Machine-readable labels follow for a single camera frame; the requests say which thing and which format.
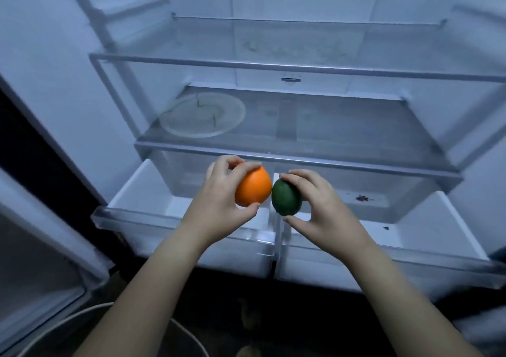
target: refrigerator door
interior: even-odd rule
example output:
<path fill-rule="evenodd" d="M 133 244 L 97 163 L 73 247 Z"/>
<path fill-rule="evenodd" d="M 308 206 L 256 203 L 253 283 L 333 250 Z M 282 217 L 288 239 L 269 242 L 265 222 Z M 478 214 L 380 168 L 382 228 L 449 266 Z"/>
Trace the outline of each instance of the refrigerator door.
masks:
<path fill-rule="evenodd" d="M 0 168 L 0 355 L 84 304 L 110 261 Z"/>

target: crisper drawer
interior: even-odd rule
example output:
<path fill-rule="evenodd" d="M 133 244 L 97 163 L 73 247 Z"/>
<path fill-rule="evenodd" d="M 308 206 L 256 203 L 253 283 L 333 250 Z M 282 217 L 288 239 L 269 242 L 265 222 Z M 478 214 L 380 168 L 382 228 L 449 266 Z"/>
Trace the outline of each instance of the crisper drawer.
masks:
<path fill-rule="evenodd" d="M 120 232 L 135 253 L 149 257 L 179 225 L 216 158 L 190 154 L 153 153 L 136 170 L 107 207 L 92 219 L 100 229 Z M 274 255 L 275 211 L 270 201 L 256 217 L 204 252 L 198 265 L 266 277 Z"/>
<path fill-rule="evenodd" d="M 297 215 L 304 220 L 310 218 L 308 212 Z M 500 288 L 506 283 L 506 265 L 487 257 L 441 191 L 432 192 L 395 220 L 380 222 L 358 216 L 376 243 L 431 299 L 461 285 Z M 283 239 L 276 269 L 278 279 L 360 291 L 340 261 L 287 224 L 283 224 L 281 231 Z"/>

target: avocado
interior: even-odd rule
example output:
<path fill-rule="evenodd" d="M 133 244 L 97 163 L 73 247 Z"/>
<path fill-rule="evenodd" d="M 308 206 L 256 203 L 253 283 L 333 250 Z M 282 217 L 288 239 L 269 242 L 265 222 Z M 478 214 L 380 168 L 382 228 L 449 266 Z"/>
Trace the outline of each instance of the avocado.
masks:
<path fill-rule="evenodd" d="M 299 190 L 287 181 L 277 180 L 272 187 L 272 206 L 281 216 L 293 216 L 302 206 Z"/>

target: orange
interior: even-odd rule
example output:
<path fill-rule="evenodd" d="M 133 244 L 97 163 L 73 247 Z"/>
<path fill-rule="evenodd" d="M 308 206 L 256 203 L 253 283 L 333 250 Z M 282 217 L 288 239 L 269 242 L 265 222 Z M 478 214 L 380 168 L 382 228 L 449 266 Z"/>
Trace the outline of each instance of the orange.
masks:
<path fill-rule="evenodd" d="M 262 204 L 272 190 L 272 180 L 265 168 L 260 167 L 249 172 L 235 192 L 235 203 L 247 207 L 252 203 Z"/>

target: dark floor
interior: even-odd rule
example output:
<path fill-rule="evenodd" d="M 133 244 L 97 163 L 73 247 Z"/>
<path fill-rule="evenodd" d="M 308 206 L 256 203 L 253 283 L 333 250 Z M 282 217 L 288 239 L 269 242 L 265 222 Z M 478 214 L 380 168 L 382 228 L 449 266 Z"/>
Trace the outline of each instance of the dark floor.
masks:
<path fill-rule="evenodd" d="M 113 301 L 124 286 L 114 275 L 89 306 Z M 100 309 L 56 331 L 30 356 L 70 356 L 104 312 Z M 202 342 L 211 357 L 394 355 L 369 304 L 354 293 L 196 268 L 174 318 Z M 202 353 L 170 324 L 160 355 Z"/>

